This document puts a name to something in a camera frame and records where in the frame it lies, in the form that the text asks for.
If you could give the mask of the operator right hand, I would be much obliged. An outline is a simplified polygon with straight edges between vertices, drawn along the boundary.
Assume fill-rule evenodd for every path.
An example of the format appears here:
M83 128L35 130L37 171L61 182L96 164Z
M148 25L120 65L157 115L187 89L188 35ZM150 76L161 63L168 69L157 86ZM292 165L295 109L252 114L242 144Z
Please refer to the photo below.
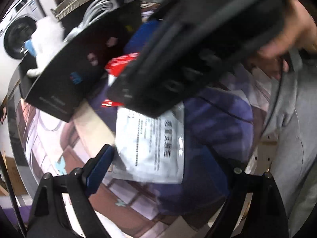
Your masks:
M289 65L282 56L292 48L316 55L316 7L305 0L287 0L284 27L279 35L246 61L267 76L280 79Z

